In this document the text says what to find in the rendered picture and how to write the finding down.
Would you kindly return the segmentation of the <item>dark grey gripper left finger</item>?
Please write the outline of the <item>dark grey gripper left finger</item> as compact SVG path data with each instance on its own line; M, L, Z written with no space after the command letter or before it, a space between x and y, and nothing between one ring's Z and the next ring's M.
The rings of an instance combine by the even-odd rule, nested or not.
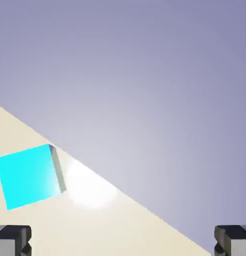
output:
M0 225L0 256L32 256L29 225Z

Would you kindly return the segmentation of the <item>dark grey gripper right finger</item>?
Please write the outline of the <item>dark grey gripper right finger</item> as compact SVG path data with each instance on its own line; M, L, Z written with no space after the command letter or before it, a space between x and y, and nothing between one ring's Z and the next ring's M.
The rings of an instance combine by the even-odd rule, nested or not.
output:
M217 225L214 256L246 256L246 225Z

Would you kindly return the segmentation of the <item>large cyan box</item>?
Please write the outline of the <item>large cyan box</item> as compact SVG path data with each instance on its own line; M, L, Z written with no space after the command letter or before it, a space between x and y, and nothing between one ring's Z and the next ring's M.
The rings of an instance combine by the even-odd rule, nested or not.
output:
M0 182L8 210L66 191L57 149L51 144L1 156Z

